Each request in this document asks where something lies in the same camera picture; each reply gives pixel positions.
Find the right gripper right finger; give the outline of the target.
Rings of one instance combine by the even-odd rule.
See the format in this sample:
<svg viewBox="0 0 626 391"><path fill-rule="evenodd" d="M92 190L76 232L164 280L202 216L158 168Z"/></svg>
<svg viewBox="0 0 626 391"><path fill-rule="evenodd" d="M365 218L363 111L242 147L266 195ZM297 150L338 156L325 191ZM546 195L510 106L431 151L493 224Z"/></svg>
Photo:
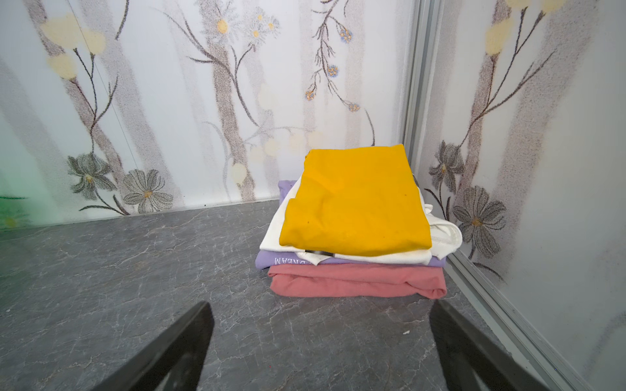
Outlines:
<svg viewBox="0 0 626 391"><path fill-rule="evenodd" d="M449 390L547 389L447 301L435 301L429 322Z"/></svg>

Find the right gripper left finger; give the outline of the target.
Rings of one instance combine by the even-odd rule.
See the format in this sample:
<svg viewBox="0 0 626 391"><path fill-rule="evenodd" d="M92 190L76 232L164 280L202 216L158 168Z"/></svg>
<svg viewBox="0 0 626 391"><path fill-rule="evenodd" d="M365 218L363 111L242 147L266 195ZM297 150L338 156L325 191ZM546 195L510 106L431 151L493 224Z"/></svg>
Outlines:
<svg viewBox="0 0 626 391"><path fill-rule="evenodd" d="M200 301L95 390L196 390L215 328Z"/></svg>

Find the yellow t shirt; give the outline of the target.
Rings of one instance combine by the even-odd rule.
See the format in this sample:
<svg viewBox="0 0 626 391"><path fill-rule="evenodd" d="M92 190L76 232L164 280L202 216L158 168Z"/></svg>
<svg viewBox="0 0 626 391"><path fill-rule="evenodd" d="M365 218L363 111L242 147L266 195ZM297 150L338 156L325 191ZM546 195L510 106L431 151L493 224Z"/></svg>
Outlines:
<svg viewBox="0 0 626 391"><path fill-rule="evenodd" d="M309 151L278 243L360 257L431 249L404 146Z"/></svg>

